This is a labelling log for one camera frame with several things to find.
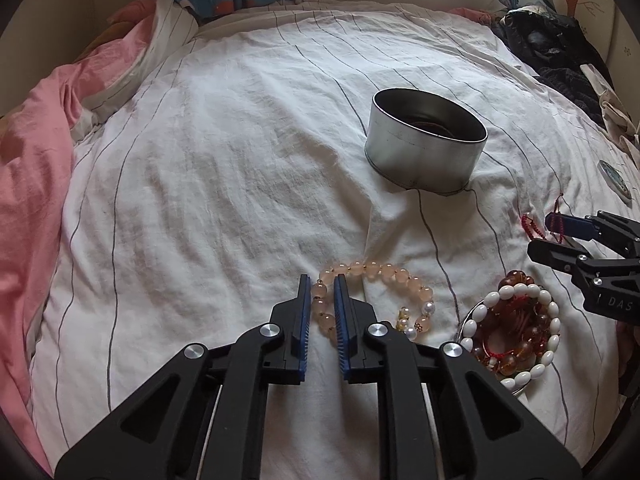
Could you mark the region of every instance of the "watch face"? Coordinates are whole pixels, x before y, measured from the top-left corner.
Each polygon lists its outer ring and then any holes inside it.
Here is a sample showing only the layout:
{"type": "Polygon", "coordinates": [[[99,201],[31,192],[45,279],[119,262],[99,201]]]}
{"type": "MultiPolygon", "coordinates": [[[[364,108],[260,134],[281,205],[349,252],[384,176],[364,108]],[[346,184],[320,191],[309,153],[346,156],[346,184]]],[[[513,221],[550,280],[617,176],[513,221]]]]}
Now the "watch face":
{"type": "Polygon", "coordinates": [[[604,160],[601,160],[598,163],[598,167],[600,168],[600,173],[602,173],[602,176],[607,181],[607,184],[609,184],[609,187],[613,189],[622,200],[630,201],[632,199],[631,192],[618,171],[604,160]]]}

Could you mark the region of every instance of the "beaded bracelet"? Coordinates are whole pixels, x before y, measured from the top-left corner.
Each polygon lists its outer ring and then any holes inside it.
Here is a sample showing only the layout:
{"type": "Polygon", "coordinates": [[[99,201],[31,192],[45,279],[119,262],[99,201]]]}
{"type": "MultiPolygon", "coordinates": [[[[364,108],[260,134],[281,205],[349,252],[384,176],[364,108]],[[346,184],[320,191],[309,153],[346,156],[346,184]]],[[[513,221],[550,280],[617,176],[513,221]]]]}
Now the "beaded bracelet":
{"type": "Polygon", "coordinates": [[[411,309],[406,306],[401,307],[396,320],[396,330],[404,332],[410,341],[414,341],[419,334],[426,333],[431,327],[430,317],[435,312],[433,290],[431,287],[423,285],[422,280],[417,276],[412,276],[408,270],[393,264],[380,265],[374,261],[367,263],[355,261],[350,265],[336,264],[320,272],[318,281],[311,287],[311,297],[313,298],[311,311],[314,319],[318,322],[321,332],[334,344],[336,343],[335,318],[329,314],[334,310],[329,301],[331,296],[328,294],[327,285],[332,285],[338,274],[345,276],[364,274],[370,280],[381,276],[382,281],[389,285],[395,281],[399,285],[405,286],[422,305],[420,314],[416,317],[413,325],[410,323],[411,309]]]}
{"type": "Polygon", "coordinates": [[[460,329],[460,345],[503,379],[505,388],[519,393],[540,377],[554,360],[560,343],[558,305],[548,290],[536,285],[521,270],[512,270],[466,316],[460,329]],[[505,352],[493,352],[488,340],[499,328],[517,340],[505,352]]]}

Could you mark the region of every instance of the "metal bolt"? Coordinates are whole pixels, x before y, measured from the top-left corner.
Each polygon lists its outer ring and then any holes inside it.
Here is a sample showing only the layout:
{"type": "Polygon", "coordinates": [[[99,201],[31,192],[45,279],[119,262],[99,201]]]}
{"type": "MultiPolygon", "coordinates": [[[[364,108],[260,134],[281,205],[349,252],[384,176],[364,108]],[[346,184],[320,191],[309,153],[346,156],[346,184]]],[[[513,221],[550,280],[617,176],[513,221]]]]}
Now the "metal bolt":
{"type": "Polygon", "coordinates": [[[260,333],[265,337],[276,337],[280,333],[280,327],[273,323],[267,323],[260,327],[260,333]]]}
{"type": "Polygon", "coordinates": [[[462,355],[462,346],[458,343],[446,343],[442,347],[442,351],[449,357],[460,357],[462,355]]]}
{"type": "Polygon", "coordinates": [[[382,323],[374,323],[369,325],[367,331],[374,337],[382,337],[389,332],[389,329],[384,326],[382,323]]]}
{"type": "Polygon", "coordinates": [[[187,359],[200,359],[204,355],[204,346],[189,345],[184,349],[184,356],[187,359]]]}

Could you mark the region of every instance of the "metal cylinder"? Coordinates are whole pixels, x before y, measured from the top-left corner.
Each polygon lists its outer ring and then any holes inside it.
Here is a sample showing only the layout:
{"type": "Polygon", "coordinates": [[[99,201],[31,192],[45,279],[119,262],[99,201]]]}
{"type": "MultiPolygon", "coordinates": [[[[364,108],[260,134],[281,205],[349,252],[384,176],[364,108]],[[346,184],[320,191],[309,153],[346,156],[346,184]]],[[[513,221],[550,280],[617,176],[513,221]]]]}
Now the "metal cylinder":
{"type": "Polygon", "coordinates": [[[454,102],[389,88],[373,96],[365,153],[398,186],[450,194],[468,183],[486,138],[482,123],[454,102]]]}

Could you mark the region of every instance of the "bed sheet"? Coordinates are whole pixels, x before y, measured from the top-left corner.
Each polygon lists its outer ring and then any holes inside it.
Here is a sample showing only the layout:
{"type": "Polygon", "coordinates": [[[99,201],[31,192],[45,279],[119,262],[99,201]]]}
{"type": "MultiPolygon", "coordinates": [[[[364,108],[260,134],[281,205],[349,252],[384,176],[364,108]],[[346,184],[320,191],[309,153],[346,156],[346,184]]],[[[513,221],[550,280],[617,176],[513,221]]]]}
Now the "bed sheet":
{"type": "MultiPolygon", "coordinates": [[[[328,262],[402,264],[433,286],[426,342],[510,269],[558,302],[555,361],[521,396],[585,463],[618,406],[614,322],[569,277],[532,264],[520,216],[640,218],[638,174],[584,113],[489,29],[411,5],[314,0],[201,28],[76,147],[58,268],[31,367],[33,418],[60,456],[190,342],[235,341],[328,262]],[[404,190],[368,164],[372,95],[419,88],[475,113],[488,142],[464,191],[404,190]],[[596,164],[624,175],[626,208],[596,164]]],[[[600,257],[614,257],[594,242],[600,257]]],[[[362,283],[379,319],[403,302],[362,283]]],[[[378,474],[375,388],[347,386],[312,323],[306,381],[270,391],[262,478],[378,474]]]]}

